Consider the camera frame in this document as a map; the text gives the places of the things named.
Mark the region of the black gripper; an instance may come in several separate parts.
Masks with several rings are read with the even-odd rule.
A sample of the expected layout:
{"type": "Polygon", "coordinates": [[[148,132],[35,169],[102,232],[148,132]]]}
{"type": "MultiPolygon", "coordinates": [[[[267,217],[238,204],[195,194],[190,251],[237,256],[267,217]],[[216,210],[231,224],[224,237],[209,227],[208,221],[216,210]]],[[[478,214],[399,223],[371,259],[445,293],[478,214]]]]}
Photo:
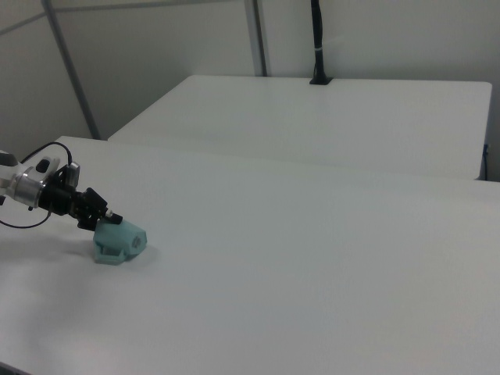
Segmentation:
{"type": "Polygon", "coordinates": [[[107,201],[90,187],[80,192],[46,186],[38,199],[38,207],[58,216],[71,216],[82,230],[95,230],[100,219],[113,225],[123,221],[123,217],[108,209],[107,201]]]}

